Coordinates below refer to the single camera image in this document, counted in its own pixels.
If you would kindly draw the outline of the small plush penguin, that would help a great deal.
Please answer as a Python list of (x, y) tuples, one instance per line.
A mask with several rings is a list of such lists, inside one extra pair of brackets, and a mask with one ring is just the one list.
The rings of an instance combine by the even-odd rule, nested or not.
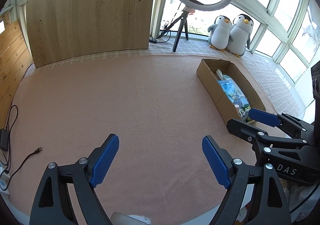
[(217, 50), (224, 50), (229, 41), (232, 22), (226, 16), (218, 16), (214, 23), (208, 27), (208, 43), (210, 47)]

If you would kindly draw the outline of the plaid bed sheet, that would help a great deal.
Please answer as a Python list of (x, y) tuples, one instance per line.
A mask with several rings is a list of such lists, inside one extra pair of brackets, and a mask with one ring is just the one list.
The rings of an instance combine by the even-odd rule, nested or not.
[(241, 63), (261, 87), (262, 91), (266, 94), (266, 98), (270, 101), (277, 113), (285, 112), (293, 116), (298, 116), (302, 112), (302, 107), (298, 105), (294, 96), (289, 91), (289, 88), (284, 84), (276, 71), (271, 68), (268, 62), (263, 59), (263, 57), (246, 52), (244, 56), (239, 58), (232, 53), (221, 52), (210, 48), (207, 41), (193, 39), (189, 41), (182, 39), (179, 43), (177, 52), (174, 53), (171, 49), (172, 43), (173, 41), (170, 40), (164, 44), (149, 44), (148, 49), (135, 49), (82, 55), (79, 57), (54, 62), (48, 66), (42, 66), (39, 68), (36, 68), (34, 64), (32, 64), (27, 69), (25, 75), (30, 76), (46, 69), (52, 69), (63, 65), (71, 65), (77, 62), (93, 61), (96, 59), (144, 55), (194, 55), (202, 58), (228, 60), (232, 61), (234, 64), (238, 62)]

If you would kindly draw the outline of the large wooden board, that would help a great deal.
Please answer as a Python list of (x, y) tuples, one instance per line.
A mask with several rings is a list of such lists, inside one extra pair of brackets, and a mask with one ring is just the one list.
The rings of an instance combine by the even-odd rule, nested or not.
[(153, 0), (27, 0), (36, 67), (82, 55), (149, 46)]

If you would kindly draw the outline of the black power adapter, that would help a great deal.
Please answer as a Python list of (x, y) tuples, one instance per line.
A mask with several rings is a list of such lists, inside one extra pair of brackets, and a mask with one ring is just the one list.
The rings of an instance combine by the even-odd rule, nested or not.
[(9, 150), (9, 133), (5, 129), (0, 129), (0, 149), (3, 151)]

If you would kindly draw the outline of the white roller massager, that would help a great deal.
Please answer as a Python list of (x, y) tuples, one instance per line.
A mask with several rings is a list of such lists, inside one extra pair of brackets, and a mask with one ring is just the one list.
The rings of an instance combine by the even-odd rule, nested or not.
[[(220, 70), (216, 70), (216, 74), (220, 80), (223, 79), (224, 74)], [(238, 105), (234, 105), (234, 107), (235, 107), (236, 111), (238, 112), (241, 120), (244, 122), (249, 122), (248, 112), (251, 109), (251, 107), (249, 109), (242, 109)]]

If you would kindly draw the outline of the large plush penguin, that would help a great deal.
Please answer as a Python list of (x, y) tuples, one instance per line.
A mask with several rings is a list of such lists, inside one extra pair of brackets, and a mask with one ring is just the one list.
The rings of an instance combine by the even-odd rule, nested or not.
[(254, 22), (250, 16), (239, 14), (232, 24), (226, 49), (236, 56), (242, 57), (249, 49)]

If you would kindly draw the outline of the black tripod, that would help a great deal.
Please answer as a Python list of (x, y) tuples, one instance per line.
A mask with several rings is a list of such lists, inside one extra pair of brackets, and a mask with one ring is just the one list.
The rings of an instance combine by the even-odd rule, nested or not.
[(188, 22), (187, 22), (187, 17), (189, 13), (190, 13), (189, 9), (183, 9), (182, 14), (177, 19), (175, 19), (171, 24), (165, 25), (164, 28), (161, 30), (160, 35), (157, 37), (158, 39), (160, 39), (163, 36), (165, 36), (167, 33), (171, 32), (172, 27), (174, 27), (174, 25), (179, 22), (180, 25), (178, 27), (174, 45), (172, 47), (173, 52), (176, 52), (183, 30), (185, 33), (185, 38), (189, 40)]

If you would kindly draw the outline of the cardboard box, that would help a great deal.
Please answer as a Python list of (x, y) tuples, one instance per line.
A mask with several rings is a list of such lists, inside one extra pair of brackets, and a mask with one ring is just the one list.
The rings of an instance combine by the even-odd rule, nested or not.
[(250, 109), (266, 110), (236, 64), (222, 59), (202, 59), (196, 73), (225, 123), (233, 118), (252, 123), (248, 114)]

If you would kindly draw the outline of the pine wood headboard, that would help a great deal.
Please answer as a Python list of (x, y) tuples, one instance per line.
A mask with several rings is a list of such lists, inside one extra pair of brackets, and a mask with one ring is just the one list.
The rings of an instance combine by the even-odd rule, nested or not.
[(2, 16), (4, 31), (1, 33), (1, 81), (0, 105), (1, 128), (5, 128), (15, 93), (33, 62), (28, 39), (24, 37), (21, 24), (13, 21), (10, 12)]

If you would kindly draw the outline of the white power strip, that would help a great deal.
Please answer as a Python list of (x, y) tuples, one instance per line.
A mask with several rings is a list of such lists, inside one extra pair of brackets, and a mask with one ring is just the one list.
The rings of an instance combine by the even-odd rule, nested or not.
[(7, 183), (10, 179), (10, 175), (4, 172), (4, 167), (0, 166), (0, 174), (1, 174), (1, 194), (9, 196), (9, 189), (4, 190), (7, 187)]

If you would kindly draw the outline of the blue sachet packet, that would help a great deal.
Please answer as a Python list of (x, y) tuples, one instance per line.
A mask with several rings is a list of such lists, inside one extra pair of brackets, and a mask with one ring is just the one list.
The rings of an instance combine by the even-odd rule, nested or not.
[(223, 75), (223, 79), (218, 80), (217, 82), (220, 84), (232, 104), (238, 105), (242, 109), (250, 108), (248, 99), (230, 76)]

